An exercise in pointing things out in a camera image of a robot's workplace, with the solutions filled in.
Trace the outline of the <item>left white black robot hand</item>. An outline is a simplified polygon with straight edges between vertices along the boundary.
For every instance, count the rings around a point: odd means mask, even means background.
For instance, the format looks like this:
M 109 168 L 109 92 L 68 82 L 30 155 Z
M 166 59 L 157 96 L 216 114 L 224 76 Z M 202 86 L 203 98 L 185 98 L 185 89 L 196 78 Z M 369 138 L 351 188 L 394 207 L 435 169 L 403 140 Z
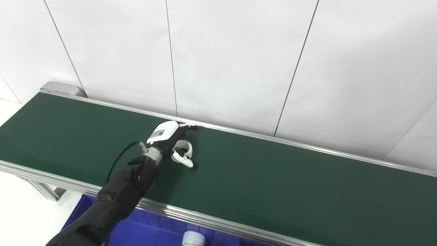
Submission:
M 176 121 L 161 123 L 147 139 L 145 155 L 156 165 L 165 158 L 171 158 L 175 163 L 196 169 L 198 165 L 192 160 L 192 144 L 184 139 L 189 130 L 197 131 L 198 126 Z

